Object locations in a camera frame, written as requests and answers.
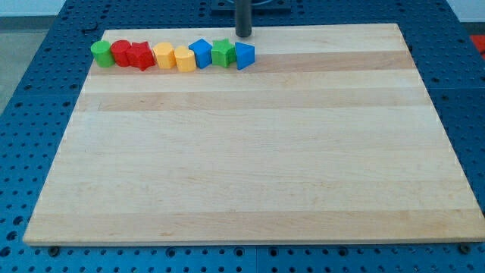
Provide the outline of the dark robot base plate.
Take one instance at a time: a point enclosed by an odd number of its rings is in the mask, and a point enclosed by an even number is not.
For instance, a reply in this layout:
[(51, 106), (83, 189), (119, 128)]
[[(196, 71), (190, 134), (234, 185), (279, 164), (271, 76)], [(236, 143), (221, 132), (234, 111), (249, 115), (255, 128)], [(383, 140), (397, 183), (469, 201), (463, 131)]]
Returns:
[[(293, 0), (251, 0), (252, 11), (291, 11)], [(209, 0), (212, 14), (234, 14), (234, 0)]]

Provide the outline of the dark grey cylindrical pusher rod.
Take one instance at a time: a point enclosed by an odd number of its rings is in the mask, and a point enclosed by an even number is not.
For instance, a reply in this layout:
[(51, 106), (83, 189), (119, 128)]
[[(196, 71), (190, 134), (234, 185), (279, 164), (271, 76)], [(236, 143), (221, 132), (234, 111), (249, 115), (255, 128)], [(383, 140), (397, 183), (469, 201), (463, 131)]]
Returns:
[(252, 1), (235, 0), (236, 35), (246, 38), (252, 34)]

